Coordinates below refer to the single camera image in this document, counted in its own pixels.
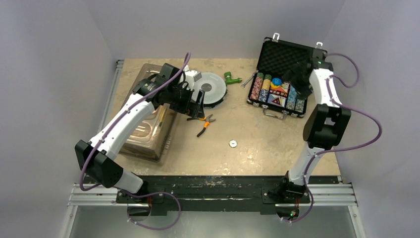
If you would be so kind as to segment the clear round disc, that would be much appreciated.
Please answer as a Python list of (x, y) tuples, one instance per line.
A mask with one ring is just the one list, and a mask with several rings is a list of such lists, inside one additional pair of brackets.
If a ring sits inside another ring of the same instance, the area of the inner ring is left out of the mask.
[(288, 82), (283, 82), (281, 84), (281, 88), (284, 91), (284, 93), (288, 93), (290, 90), (290, 84)]

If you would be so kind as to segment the blue poker button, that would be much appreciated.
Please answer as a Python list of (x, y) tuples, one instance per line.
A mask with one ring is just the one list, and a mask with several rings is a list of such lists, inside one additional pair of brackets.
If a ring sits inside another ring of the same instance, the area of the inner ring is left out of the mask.
[(271, 81), (271, 86), (274, 88), (280, 87), (282, 84), (282, 80), (280, 78), (273, 78)]

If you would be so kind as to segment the yellow dealer button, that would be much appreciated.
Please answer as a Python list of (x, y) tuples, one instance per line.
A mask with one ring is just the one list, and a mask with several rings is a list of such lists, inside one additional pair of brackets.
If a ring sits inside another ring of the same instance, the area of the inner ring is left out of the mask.
[(270, 91), (272, 91), (272, 93), (274, 93), (274, 92), (284, 92), (284, 88), (282, 87), (282, 85), (273, 85), (273, 84), (271, 84), (271, 87), (270, 87)]

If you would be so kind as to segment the white poker chip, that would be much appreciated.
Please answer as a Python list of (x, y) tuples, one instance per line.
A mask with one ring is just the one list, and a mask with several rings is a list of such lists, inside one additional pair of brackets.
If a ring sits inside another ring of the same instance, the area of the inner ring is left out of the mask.
[(236, 140), (230, 140), (230, 141), (229, 141), (229, 146), (230, 146), (231, 148), (236, 148), (236, 147), (237, 147), (237, 145), (238, 145), (238, 143), (237, 143), (237, 141), (236, 141)]

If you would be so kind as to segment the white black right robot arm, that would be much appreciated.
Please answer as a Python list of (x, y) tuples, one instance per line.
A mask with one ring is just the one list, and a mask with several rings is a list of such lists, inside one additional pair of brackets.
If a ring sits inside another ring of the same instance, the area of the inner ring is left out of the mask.
[(278, 188), (279, 198), (291, 201), (305, 190), (311, 173), (322, 153), (337, 146), (351, 117), (348, 109), (340, 107), (332, 79), (332, 63), (326, 62), (327, 53), (314, 49), (311, 56), (296, 63), (283, 76), (295, 89), (298, 99), (314, 95), (316, 106), (303, 129), (306, 145), (296, 164), (286, 174), (285, 184)]

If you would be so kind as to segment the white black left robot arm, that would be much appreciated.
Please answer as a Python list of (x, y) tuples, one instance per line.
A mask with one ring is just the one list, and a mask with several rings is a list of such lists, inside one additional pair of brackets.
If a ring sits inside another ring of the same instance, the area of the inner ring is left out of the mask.
[(106, 188), (128, 192), (136, 203), (146, 200), (144, 181), (117, 162), (120, 149), (135, 128), (161, 105), (191, 118), (204, 117), (203, 90), (195, 91), (182, 68), (164, 64), (158, 74), (139, 81), (116, 116), (89, 141), (79, 140), (75, 153), (81, 176), (88, 175)]

